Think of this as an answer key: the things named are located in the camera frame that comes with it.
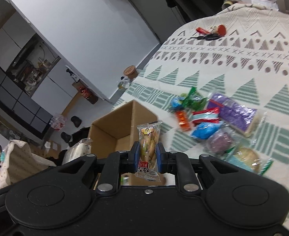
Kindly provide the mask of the yellow cartoon biscuit snack packet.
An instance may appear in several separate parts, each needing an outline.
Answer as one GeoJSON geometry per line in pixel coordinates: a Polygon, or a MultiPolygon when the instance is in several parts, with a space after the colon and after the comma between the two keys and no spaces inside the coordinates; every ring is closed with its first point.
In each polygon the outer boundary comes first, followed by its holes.
{"type": "Polygon", "coordinates": [[[159,142],[162,121],[138,125],[140,157],[136,176],[147,181],[160,182],[157,168],[156,145],[159,142]]]}

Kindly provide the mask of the round purple cake packet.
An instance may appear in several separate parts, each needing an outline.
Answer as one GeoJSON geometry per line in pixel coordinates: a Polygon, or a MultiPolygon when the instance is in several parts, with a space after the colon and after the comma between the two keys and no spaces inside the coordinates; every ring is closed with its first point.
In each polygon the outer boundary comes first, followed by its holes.
{"type": "Polygon", "coordinates": [[[230,153],[237,145],[235,133],[230,128],[220,128],[205,142],[205,151],[221,157],[230,153]]]}

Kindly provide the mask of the green plum candy packet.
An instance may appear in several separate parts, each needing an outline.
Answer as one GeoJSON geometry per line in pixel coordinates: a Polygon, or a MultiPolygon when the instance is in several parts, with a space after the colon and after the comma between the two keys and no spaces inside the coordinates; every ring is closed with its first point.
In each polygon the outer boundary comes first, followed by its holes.
{"type": "Polygon", "coordinates": [[[195,87],[192,87],[184,98],[182,105],[185,109],[192,109],[193,111],[203,110],[207,98],[202,96],[195,87]]]}

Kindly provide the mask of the red light-blue snack packet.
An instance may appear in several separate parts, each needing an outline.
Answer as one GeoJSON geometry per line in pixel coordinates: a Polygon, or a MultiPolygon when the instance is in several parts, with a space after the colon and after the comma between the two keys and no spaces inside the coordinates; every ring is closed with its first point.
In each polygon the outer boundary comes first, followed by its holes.
{"type": "Polygon", "coordinates": [[[219,123],[219,107],[209,108],[192,113],[191,122],[194,125],[200,123],[219,123]]]}

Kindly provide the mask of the teal beige cookie packet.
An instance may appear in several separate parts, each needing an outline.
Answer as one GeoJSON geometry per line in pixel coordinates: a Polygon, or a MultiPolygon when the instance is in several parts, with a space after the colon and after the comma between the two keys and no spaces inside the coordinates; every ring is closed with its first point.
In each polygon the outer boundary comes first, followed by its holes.
{"type": "Polygon", "coordinates": [[[232,154],[227,157],[226,162],[261,176],[264,175],[273,164],[271,158],[262,159],[254,149],[242,146],[234,148],[232,154]]]}

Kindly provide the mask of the purple white sandwich packet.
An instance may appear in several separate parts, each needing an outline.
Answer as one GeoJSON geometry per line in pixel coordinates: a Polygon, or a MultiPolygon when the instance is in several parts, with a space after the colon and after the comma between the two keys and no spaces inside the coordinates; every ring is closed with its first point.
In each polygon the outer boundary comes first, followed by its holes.
{"type": "Polygon", "coordinates": [[[206,107],[219,108],[219,117],[246,138],[254,135],[266,117],[265,111],[239,104],[219,92],[212,92],[208,96],[206,107]]]}

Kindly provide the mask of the brown cardboard box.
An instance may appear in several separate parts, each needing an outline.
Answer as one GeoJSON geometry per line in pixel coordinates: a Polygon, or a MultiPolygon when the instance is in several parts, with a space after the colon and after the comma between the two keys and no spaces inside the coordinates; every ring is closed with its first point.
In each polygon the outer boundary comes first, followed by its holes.
{"type": "Polygon", "coordinates": [[[153,123],[161,121],[139,102],[132,100],[121,105],[90,126],[91,152],[101,159],[116,151],[129,151],[139,140],[137,127],[153,123]]]}

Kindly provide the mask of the orange snack packet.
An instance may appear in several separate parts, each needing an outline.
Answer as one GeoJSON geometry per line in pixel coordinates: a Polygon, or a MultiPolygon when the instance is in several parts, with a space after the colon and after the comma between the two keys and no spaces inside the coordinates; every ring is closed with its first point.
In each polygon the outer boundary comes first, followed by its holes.
{"type": "Polygon", "coordinates": [[[175,112],[175,115],[177,117],[180,129],[183,131],[190,131],[191,126],[190,122],[188,121],[187,113],[184,110],[178,110],[175,112]]]}

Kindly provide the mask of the small blue green snack packet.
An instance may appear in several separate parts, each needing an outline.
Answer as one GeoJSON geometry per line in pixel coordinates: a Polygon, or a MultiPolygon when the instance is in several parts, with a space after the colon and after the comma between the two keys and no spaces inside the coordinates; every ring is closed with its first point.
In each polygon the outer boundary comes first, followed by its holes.
{"type": "Polygon", "coordinates": [[[176,96],[170,101],[169,109],[171,111],[178,111],[184,109],[183,102],[185,100],[185,96],[176,96]]]}

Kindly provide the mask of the black shoe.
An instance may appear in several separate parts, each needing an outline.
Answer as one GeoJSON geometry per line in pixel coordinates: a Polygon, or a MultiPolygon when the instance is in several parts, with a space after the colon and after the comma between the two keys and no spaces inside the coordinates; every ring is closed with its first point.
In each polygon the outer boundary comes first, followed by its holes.
{"type": "Polygon", "coordinates": [[[66,132],[61,132],[60,136],[65,143],[69,143],[72,140],[72,136],[66,132]]]}
{"type": "Polygon", "coordinates": [[[76,128],[79,128],[80,125],[81,125],[81,123],[82,123],[82,120],[81,120],[79,117],[77,117],[77,116],[72,116],[72,117],[70,118],[70,120],[71,120],[71,122],[74,124],[74,126],[75,126],[76,128]]]}

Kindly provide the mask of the red patterned paper bag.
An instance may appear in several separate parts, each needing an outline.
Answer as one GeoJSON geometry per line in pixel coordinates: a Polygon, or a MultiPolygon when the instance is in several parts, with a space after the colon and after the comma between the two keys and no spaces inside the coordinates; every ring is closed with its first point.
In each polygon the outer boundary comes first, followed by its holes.
{"type": "Polygon", "coordinates": [[[96,104],[99,100],[98,96],[80,80],[72,83],[72,86],[91,104],[96,104]]]}

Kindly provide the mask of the pink plastic bag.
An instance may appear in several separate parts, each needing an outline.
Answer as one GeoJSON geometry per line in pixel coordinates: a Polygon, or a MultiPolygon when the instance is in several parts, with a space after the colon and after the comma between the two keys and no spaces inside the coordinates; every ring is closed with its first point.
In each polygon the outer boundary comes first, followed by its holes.
{"type": "Polygon", "coordinates": [[[55,131],[60,131],[66,124],[67,118],[62,114],[55,113],[53,117],[50,119],[50,127],[55,131]]]}

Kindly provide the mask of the jar with cork lid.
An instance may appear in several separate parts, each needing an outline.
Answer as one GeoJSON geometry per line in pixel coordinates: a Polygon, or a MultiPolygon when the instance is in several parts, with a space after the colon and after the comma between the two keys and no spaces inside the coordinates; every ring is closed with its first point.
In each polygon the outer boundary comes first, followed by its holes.
{"type": "Polygon", "coordinates": [[[134,80],[134,78],[136,78],[138,76],[138,72],[137,72],[136,67],[134,65],[127,67],[124,70],[123,74],[124,74],[124,76],[126,76],[130,80],[134,80]]]}

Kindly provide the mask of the dotted cream cloth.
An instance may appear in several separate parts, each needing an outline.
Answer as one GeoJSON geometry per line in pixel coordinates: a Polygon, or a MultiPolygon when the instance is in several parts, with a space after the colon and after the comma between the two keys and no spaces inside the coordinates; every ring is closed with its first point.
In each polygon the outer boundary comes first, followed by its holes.
{"type": "Polygon", "coordinates": [[[5,152],[0,169],[0,190],[49,167],[56,167],[54,162],[33,154],[24,141],[10,140],[5,152]]]}

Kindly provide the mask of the black keys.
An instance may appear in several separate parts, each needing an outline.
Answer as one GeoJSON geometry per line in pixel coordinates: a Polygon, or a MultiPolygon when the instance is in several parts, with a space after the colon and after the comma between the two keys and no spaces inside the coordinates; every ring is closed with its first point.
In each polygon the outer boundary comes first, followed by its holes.
{"type": "Polygon", "coordinates": [[[220,38],[221,36],[216,33],[203,35],[203,36],[197,36],[197,37],[190,37],[190,39],[206,40],[206,41],[214,41],[220,38]]]}

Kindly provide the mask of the patterned white green bedspread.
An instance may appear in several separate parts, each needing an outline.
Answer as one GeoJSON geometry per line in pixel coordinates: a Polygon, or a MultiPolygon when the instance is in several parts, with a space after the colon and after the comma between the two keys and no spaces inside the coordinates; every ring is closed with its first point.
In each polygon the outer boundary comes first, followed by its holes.
{"type": "Polygon", "coordinates": [[[236,4],[183,25],[153,55],[115,107],[140,102],[163,121],[166,147],[196,157],[202,148],[180,131],[169,112],[170,101],[192,87],[203,96],[217,91],[266,112],[265,122],[248,143],[273,160],[267,177],[289,191],[289,14],[236,4]],[[211,34],[218,25],[227,30],[220,39],[190,39],[211,34]]]}

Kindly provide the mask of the red round mushroom charm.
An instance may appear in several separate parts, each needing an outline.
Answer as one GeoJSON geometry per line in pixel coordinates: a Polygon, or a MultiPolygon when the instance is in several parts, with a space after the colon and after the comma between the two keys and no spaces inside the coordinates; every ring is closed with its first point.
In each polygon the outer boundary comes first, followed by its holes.
{"type": "Polygon", "coordinates": [[[218,26],[212,27],[211,33],[217,34],[218,36],[223,37],[226,35],[227,30],[224,25],[218,25],[218,26]]]}

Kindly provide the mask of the black white wall cabinet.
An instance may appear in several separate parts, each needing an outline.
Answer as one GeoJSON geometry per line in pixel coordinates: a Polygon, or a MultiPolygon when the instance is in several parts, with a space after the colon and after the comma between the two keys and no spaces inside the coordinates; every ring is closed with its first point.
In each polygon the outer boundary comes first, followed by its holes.
{"type": "Polygon", "coordinates": [[[44,140],[77,94],[67,63],[6,0],[0,0],[0,110],[44,140]]]}

